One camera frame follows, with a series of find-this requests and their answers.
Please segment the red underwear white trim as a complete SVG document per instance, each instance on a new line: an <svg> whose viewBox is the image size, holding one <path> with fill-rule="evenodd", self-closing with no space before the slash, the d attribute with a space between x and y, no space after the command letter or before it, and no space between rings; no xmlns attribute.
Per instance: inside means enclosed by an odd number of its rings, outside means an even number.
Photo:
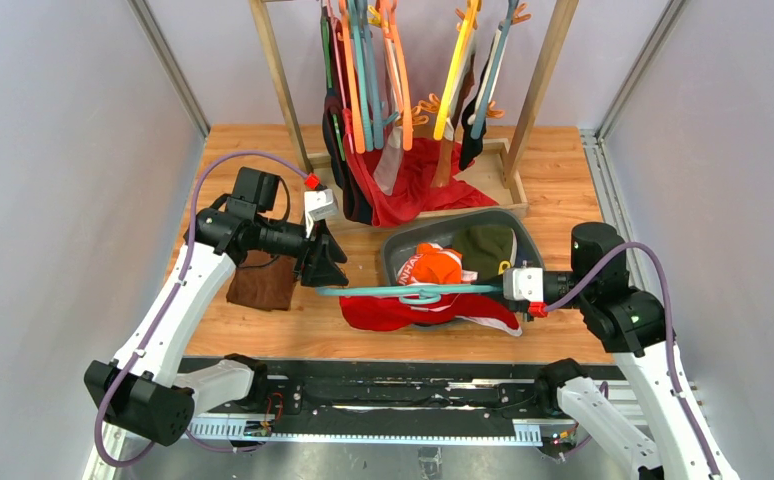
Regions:
<svg viewBox="0 0 774 480"><path fill-rule="evenodd" d="M466 320L514 337L522 335L520 322L512 312L479 294L449 294L427 305L406 304L398 298L340 297L339 306L346 322L359 330L388 332L410 325L431 326Z"/></svg>

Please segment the teal plastic clip hanger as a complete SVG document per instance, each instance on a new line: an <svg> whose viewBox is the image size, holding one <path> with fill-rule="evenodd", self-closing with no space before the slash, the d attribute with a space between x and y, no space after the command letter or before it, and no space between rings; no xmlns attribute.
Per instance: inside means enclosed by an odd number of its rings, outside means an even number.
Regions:
<svg viewBox="0 0 774 480"><path fill-rule="evenodd" d="M486 284L413 284L379 287L318 287L315 292L325 297L396 298L401 303L422 306L439 302L447 295L480 295L506 304L501 286Z"/></svg>

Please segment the black underwear cream waistband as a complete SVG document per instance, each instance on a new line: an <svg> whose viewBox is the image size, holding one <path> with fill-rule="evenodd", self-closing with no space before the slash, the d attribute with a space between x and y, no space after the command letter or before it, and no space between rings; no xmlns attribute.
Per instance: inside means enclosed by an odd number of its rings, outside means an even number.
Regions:
<svg viewBox="0 0 774 480"><path fill-rule="evenodd" d="M475 58L477 53L472 52L466 71L464 73L459 90L458 103L463 108L460 114L455 113L453 119L460 119L462 128L462 141L459 158L459 170L466 170L483 151L483 139L487 132L486 122L476 115L473 122L470 118L476 113L476 102L483 92L483 81L487 77L489 61L482 67L479 78L475 75Z"/></svg>

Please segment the blue-grey plastic clip hanger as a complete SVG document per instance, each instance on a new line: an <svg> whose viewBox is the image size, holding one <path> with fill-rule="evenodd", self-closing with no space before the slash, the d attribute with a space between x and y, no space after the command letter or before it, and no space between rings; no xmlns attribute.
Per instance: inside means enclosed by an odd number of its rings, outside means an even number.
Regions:
<svg viewBox="0 0 774 480"><path fill-rule="evenodd" d="M502 113L493 107L493 104L495 103L493 95L496 90L510 29L513 25L525 22L532 17L532 15L526 11L526 8L527 4L525 2L516 0L508 2L506 15L504 19L499 22L491 43L490 55L488 57L489 64L487 77L483 81L483 92L476 102L478 109L470 118L470 122L473 122L476 115L480 116L482 122L486 122L488 118L498 118L502 116Z"/></svg>

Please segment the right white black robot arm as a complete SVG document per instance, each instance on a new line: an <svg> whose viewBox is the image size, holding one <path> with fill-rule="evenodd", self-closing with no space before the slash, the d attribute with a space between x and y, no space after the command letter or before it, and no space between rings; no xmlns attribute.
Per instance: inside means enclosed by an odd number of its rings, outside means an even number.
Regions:
<svg viewBox="0 0 774 480"><path fill-rule="evenodd" d="M546 414L572 418L633 479L736 479L682 371L666 275L653 250L626 242L608 224L571 232L571 269L549 273L552 304L574 308L613 356L649 431L643 433L572 358L540 369L536 400Z"/></svg>

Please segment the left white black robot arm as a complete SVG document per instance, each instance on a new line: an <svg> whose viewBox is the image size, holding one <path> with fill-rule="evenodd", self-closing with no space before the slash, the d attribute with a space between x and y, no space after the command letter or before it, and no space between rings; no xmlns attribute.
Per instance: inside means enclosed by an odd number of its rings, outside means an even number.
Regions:
<svg viewBox="0 0 774 480"><path fill-rule="evenodd" d="M303 286L347 285L339 267L347 257L325 222L339 211L332 190L308 175L302 221L268 219L282 183L278 175L243 167L232 192L194 210L176 265L149 312L112 360L92 361L85 372L100 425L169 446L194 417L220 405L266 405L268 370L258 360L229 354L191 373L179 366L211 301L251 253L293 260Z"/></svg>

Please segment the dark green underwear in basin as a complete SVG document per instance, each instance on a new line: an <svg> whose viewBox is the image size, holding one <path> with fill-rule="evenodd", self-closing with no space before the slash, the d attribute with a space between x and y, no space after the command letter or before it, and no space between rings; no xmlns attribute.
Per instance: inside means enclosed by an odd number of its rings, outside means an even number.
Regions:
<svg viewBox="0 0 774 480"><path fill-rule="evenodd" d="M517 257L517 238L504 225L472 226L459 231L452 248L461 254L462 266L477 273L478 280L494 278L513 267Z"/></svg>

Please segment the orange underwear in basin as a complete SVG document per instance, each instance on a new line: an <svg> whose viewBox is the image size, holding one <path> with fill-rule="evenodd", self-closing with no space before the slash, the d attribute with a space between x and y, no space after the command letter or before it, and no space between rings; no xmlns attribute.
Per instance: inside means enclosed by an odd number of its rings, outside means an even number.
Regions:
<svg viewBox="0 0 774 480"><path fill-rule="evenodd" d="M399 285L459 284L466 279L462 255L451 248L430 242L419 244L396 275Z"/></svg>

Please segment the orange plastic hanger left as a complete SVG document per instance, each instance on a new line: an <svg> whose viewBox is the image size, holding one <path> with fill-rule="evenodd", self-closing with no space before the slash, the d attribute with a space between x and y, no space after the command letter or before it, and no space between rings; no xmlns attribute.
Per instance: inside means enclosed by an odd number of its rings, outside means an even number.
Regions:
<svg viewBox="0 0 774 480"><path fill-rule="evenodd" d="M346 60L346 77L349 87L349 106L352 117L352 130L354 140L354 150L358 154L365 152L365 135L362 125L362 116L360 110L360 95L357 87L356 71L354 67L354 56L352 53L352 37L350 30L350 13L348 10L348 1L338 1L341 12L341 33L343 36L344 55Z"/></svg>

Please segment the teal plastic hanger pair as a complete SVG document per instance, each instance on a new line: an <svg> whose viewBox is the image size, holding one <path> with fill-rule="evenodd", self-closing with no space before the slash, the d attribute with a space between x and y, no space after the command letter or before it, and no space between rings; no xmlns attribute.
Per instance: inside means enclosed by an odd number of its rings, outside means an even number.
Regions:
<svg viewBox="0 0 774 480"><path fill-rule="evenodd" d="M363 146L366 152L371 152L384 147L385 121L394 120L396 115L383 116L384 103L380 98L372 33L367 18L369 4L367 1L348 1L347 5L356 65Z"/></svg>

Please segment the orange plastic hanger right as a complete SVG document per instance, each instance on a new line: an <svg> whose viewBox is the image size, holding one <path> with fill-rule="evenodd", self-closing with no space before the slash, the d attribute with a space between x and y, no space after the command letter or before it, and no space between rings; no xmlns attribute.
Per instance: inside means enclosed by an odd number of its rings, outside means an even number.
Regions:
<svg viewBox="0 0 774 480"><path fill-rule="evenodd" d="M413 147L414 128L426 124L428 117L423 114L421 107L414 105L411 100L404 48L396 18L397 5L397 1L377 1L375 9L380 15L387 65L398 106L396 125L401 128L401 146L404 151L410 151Z"/></svg>

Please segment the yellow plastic clip hanger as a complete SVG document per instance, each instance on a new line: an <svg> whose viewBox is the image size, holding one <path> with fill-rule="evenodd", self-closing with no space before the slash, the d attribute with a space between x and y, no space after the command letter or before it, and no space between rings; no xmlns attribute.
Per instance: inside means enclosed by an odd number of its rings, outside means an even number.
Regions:
<svg viewBox="0 0 774 480"><path fill-rule="evenodd" d="M441 102L437 111L435 126L433 130L433 139L442 140L446 130L446 123L452 115L453 100L458 90L458 81L460 80L461 64L464 59L464 53L469 43L470 34L476 29L476 18L481 10L482 2L480 0L468 0L466 9L463 12L462 21L458 28L458 37L452 53L446 83L444 86Z"/></svg>

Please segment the large red garment hanging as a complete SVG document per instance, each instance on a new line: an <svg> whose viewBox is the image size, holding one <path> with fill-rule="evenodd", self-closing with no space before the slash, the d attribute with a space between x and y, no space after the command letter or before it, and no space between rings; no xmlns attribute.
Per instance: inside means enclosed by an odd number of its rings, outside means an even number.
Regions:
<svg viewBox="0 0 774 480"><path fill-rule="evenodd" d="M444 187L432 185L439 160L440 143L415 138L403 154L391 194L375 179L382 152L357 153L352 135L342 141L344 162L332 163L332 172L343 191L342 211L346 219L374 227L396 227L422 212L496 206L498 202L469 183L451 177Z"/></svg>

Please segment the dark navy garment hanging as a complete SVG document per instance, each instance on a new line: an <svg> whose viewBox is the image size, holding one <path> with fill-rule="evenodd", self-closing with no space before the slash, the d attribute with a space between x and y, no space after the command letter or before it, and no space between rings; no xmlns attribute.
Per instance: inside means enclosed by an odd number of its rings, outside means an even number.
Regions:
<svg viewBox="0 0 774 480"><path fill-rule="evenodd" d="M347 162L343 119L346 83L341 78L343 63L339 54L336 17L331 12L329 1L321 1L321 38L325 67L326 95L322 117L322 134L333 178L341 190L343 214L347 220L363 225L372 225L373 209L364 196Z"/></svg>

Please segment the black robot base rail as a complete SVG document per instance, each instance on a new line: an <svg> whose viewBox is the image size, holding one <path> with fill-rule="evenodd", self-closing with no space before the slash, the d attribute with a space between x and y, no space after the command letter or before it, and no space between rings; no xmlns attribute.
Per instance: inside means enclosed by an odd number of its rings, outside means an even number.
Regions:
<svg viewBox="0 0 774 480"><path fill-rule="evenodd" d="M538 364L269 359L256 400L225 401L188 428L202 441L538 447L586 429L544 407Z"/></svg>

